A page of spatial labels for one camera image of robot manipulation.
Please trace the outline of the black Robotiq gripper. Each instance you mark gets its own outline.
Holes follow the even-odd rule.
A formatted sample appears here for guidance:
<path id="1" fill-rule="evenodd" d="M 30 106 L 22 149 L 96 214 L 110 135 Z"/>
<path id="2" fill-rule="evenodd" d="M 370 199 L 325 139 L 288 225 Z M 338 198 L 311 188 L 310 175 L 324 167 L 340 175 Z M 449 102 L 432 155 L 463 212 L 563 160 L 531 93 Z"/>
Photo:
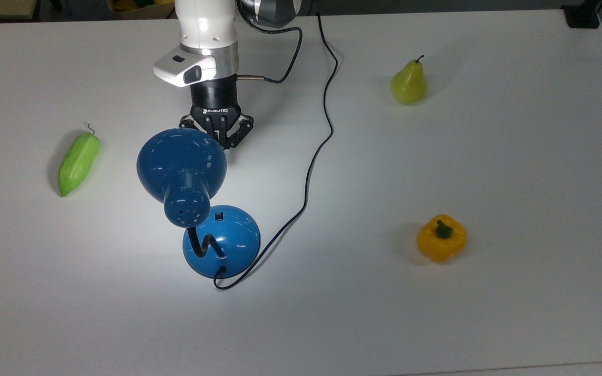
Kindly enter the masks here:
<path id="1" fill-rule="evenodd" d="M 241 116 L 237 102 L 237 76 L 210 79 L 190 86 L 191 117 L 182 117 L 179 128 L 188 128 L 205 133 L 224 149 L 236 148 L 253 129 L 254 119 Z M 205 118 L 212 119 L 213 129 L 205 129 Z M 226 118 L 224 140 L 220 134 L 219 118 Z"/>

